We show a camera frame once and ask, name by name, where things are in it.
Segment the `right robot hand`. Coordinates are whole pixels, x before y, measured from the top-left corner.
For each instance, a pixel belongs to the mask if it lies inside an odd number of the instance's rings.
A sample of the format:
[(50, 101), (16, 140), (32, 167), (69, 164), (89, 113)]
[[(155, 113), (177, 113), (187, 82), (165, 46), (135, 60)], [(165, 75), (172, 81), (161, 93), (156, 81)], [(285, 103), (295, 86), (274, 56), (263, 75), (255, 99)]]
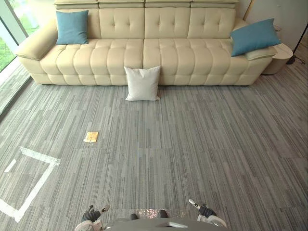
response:
[(208, 208), (206, 204), (203, 204), (202, 206), (198, 205), (193, 199), (189, 199), (189, 203), (192, 204), (194, 207), (197, 208), (200, 215), (209, 218), (210, 216), (216, 216), (216, 212), (213, 209)]

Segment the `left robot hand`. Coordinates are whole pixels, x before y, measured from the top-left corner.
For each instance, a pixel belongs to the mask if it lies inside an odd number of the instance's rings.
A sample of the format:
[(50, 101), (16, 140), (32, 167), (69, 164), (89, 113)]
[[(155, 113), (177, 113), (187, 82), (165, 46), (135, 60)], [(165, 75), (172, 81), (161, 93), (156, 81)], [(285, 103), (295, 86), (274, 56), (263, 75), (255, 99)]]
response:
[(110, 205), (105, 205), (101, 210), (95, 210), (93, 205), (90, 205), (82, 216), (82, 221), (90, 220), (95, 222), (104, 212), (108, 211)]

